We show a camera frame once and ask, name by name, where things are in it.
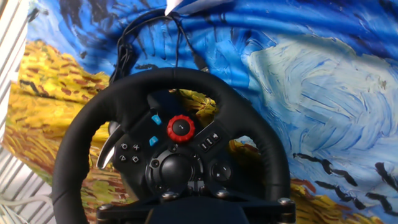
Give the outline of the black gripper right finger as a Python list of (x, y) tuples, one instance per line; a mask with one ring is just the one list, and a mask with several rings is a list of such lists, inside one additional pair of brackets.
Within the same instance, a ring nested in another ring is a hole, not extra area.
[(213, 196), (237, 205), (251, 223), (295, 223), (295, 202), (290, 198), (267, 201), (227, 189), (214, 190)]

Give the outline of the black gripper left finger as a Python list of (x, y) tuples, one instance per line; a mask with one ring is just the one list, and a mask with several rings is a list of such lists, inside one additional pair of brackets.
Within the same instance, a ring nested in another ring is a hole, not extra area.
[(128, 205), (105, 204), (96, 212), (97, 224), (144, 224), (147, 223), (153, 209), (164, 202), (179, 198), (180, 194), (168, 191), (153, 197), (136, 201)]

